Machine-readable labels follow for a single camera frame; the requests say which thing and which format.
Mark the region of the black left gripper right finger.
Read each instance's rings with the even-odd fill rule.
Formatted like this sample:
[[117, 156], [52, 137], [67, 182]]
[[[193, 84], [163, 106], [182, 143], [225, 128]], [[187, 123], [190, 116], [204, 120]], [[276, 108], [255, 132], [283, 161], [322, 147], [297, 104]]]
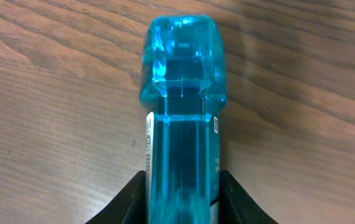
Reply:
[[229, 171], [221, 171], [219, 184], [219, 224], [277, 224]]

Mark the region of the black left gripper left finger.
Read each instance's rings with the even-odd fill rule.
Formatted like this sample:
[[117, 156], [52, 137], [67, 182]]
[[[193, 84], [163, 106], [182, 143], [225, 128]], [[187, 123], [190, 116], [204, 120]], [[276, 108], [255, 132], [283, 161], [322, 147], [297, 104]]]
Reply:
[[146, 224], [145, 171], [140, 170], [86, 224]]

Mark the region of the blue mouthwash bottle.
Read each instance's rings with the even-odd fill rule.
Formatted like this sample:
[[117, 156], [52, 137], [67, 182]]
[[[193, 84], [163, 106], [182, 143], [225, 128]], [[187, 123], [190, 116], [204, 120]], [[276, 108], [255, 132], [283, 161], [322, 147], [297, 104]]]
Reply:
[[217, 223], [223, 41], [208, 16], [162, 16], [147, 31], [139, 99], [147, 110], [148, 223]]

